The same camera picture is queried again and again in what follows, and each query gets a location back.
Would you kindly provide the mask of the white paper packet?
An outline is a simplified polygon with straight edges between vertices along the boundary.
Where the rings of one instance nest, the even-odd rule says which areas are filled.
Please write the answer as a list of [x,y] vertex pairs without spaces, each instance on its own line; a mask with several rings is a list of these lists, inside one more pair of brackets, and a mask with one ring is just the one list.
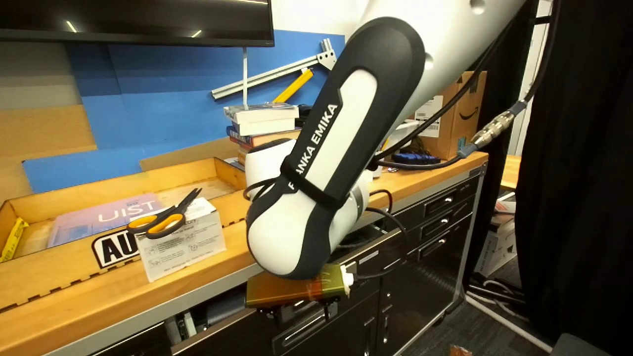
[[186,223],[160,239],[134,234],[149,282],[226,250],[219,211],[203,197],[188,206]]

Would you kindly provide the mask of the black drawer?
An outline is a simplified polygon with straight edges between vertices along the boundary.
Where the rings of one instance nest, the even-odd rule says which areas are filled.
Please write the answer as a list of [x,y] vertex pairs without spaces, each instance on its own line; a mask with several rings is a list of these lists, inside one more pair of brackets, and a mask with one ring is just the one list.
[[[424,198],[423,200],[414,203],[413,205],[409,205],[408,207],[405,207],[397,211],[394,216],[398,217],[399,219],[404,219],[405,216],[412,216],[414,219],[417,219],[417,218],[424,219],[425,217],[430,217],[438,212],[441,212],[445,208],[449,208],[455,203],[465,200],[466,198],[475,194],[477,191],[479,177],[480,176],[477,175],[477,176],[473,176],[468,179],[462,180],[459,183],[454,184],[444,189],[443,191],[436,192],[435,194],[432,194],[428,196],[427,198]],[[428,201],[434,200],[434,198],[436,197],[445,196],[448,194],[455,195],[454,201],[449,206],[447,205],[445,207],[439,208],[437,210],[432,210],[432,211],[425,209],[425,203],[427,203]]]
[[[420,246],[411,250],[411,252],[407,254],[405,261],[420,262],[424,259],[427,259],[430,255],[432,255],[432,253],[443,248],[443,246],[449,246],[450,243],[456,241],[457,237],[466,234],[471,220],[472,220],[472,215],[468,215],[466,217],[463,217],[459,221],[450,223],[450,225],[447,225],[445,228],[437,228],[436,230],[429,231],[428,233],[421,232]],[[445,242],[445,244],[443,244],[443,246],[441,246],[440,248],[437,248],[434,252],[429,253],[429,255],[426,255],[426,256],[420,256],[418,254],[418,251],[417,251],[418,248],[426,245],[430,241],[434,241],[438,239],[439,237],[447,237],[447,241]]]
[[426,217],[420,226],[412,228],[412,230],[407,232],[407,244],[415,245],[415,246],[420,245],[421,232],[426,233],[421,228],[423,228],[423,226],[428,224],[430,221],[437,219],[438,217],[450,216],[452,219],[450,223],[454,223],[456,221],[459,221],[463,217],[468,216],[473,211],[474,201],[475,201],[475,195],[472,195],[463,201],[459,201],[458,203],[455,203],[449,208],[445,208],[441,212],[438,212],[430,217]]
[[319,329],[298,343],[284,348],[287,334],[306,322],[325,315],[323,311],[305,317],[296,326],[278,334],[272,340],[273,356],[375,356],[377,343],[378,292],[344,309],[327,320]]

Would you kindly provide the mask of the blue object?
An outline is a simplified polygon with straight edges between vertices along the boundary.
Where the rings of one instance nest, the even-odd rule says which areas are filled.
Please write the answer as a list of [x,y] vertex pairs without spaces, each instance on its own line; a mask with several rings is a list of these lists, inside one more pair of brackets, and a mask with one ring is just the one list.
[[398,152],[394,153],[391,158],[394,163],[405,165],[432,165],[441,163],[441,159],[436,156],[416,152]]

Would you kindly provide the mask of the blue foam board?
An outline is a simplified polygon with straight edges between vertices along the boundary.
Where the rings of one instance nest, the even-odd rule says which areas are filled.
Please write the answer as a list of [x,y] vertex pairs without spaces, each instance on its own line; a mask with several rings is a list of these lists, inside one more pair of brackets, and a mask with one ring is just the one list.
[[212,90],[242,79],[240,47],[66,44],[96,149],[27,160],[34,192],[136,174],[140,161],[226,136]]

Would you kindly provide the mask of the stack of books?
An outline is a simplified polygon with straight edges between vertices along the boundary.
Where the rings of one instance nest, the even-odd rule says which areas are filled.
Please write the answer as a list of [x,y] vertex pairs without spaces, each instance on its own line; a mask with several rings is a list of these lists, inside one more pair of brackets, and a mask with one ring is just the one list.
[[231,121],[226,127],[230,140],[239,146],[237,161],[245,165],[246,154],[275,139],[296,139],[299,107],[287,103],[240,104],[223,108]]

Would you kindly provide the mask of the wooden table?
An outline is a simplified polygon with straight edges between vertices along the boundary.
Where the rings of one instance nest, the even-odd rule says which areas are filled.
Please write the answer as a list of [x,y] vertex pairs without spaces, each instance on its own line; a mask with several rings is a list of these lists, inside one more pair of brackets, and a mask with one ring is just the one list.
[[518,183],[521,156],[507,155],[502,172],[500,187],[506,191],[515,191]]

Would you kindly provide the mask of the aluminium extrusion bar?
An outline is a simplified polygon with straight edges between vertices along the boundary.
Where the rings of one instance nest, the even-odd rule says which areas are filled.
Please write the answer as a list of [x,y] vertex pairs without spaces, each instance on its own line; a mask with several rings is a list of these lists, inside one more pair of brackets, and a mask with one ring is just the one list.
[[[262,72],[261,74],[248,77],[247,88],[259,86],[264,83],[269,83],[270,81],[284,77],[285,75],[294,74],[295,72],[302,72],[304,68],[314,68],[314,66],[321,66],[323,68],[326,68],[326,70],[332,70],[334,64],[336,63],[337,57],[330,38],[323,39],[323,41],[321,41],[319,45],[321,47],[321,52],[319,54],[300,59],[293,63],[283,65],[282,67]],[[240,91],[242,91],[242,80],[211,90],[210,94],[212,95],[213,99],[219,100]]]

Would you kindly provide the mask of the yellow tool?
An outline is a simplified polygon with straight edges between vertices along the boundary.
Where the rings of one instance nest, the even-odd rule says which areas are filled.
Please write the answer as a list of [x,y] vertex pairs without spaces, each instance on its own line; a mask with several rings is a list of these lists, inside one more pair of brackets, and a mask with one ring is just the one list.
[[287,103],[296,92],[298,92],[312,77],[314,71],[312,68],[304,68],[301,75],[295,79],[285,90],[283,90],[272,102],[273,103]]

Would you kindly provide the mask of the yellow packet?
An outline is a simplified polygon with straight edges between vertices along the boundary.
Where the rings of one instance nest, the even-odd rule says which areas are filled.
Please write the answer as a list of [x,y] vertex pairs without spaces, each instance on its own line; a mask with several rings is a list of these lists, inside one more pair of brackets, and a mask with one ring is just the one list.
[[25,228],[29,227],[29,224],[18,217],[14,226],[12,227],[2,253],[0,255],[0,263],[11,261],[14,258],[14,254],[18,248],[20,240],[22,239]]

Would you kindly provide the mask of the purple booklet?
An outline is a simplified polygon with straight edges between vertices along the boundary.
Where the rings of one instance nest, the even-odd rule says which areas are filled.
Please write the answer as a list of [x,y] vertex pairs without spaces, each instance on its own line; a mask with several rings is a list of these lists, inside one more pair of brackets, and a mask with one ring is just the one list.
[[84,208],[57,216],[47,248],[73,242],[84,237],[127,225],[133,217],[164,208],[154,193]]

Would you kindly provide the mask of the cardboard box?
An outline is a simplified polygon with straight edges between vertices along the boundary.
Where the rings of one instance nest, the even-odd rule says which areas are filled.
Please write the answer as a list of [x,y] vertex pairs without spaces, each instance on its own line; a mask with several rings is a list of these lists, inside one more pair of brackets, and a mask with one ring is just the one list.
[[[464,72],[456,82],[449,85],[438,95],[423,104],[411,115],[411,119],[426,122],[436,111],[448,103],[463,84],[472,77],[472,72]],[[470,142],[477,132],[479,111],[486,87],[488,73],[481,72],[461,99],[429,128],[418,135],[425,150],[441,160],[449,160],[456,156],[465,144]]]

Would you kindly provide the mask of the black monitor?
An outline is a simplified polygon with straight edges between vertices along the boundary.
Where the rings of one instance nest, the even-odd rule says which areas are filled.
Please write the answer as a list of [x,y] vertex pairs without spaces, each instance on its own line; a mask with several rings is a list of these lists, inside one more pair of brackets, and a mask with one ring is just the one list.
[[0,0],[0,41],[272,47],[271,0]]

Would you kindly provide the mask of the stack of boxes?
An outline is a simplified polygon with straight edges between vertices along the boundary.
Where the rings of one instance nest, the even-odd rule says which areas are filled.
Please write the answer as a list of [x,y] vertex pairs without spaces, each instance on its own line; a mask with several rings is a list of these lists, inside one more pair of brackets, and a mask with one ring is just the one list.
[[475,273],[488,277],[516,257],[515,212],[515,192],[503,191],[495,204]]

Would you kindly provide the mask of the wooden tray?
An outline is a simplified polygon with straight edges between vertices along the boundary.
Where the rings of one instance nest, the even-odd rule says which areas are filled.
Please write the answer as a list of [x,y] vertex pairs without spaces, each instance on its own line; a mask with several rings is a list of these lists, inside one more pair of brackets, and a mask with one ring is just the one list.
[[0,250],[18,221],[26,225],[14,258],[0,262],[0,313],[138,261],[135,239],[123,227],[46,248],[56,217],[148,193],[170,206],[201,188],[201,197],[218,209],[228,203],[228,212],[220,214],[226,227],[244,219],[245,187],[243,169],[213,158],[6,200],[0,206]]

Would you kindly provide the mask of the black and yellow scissors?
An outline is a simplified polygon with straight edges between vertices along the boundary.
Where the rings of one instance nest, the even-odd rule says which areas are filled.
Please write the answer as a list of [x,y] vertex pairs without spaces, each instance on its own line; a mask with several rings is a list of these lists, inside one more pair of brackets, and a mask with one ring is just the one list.
[[185,225],[187,221],[185,213],[188,206],[199,196],[201,191],[201,188],[195,188],[178,205],[171,206],[151,216],[139,217],[130,221],[126,230],[135,235],[141,234],[147,239],[160,239],[176,232]]

